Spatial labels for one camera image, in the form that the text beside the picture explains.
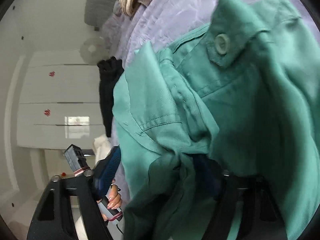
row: red ornament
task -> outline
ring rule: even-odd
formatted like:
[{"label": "red ornament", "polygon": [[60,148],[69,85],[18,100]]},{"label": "red ornament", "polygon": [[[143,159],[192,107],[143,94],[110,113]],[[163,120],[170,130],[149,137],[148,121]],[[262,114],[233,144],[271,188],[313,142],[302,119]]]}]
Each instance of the red ornament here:
[{"label": "red ornament", "polygon": [[47,109],[47,110],[44,111],[44,114],[46,116],[50,116],[51,115],[51,111],[49,109]]}]

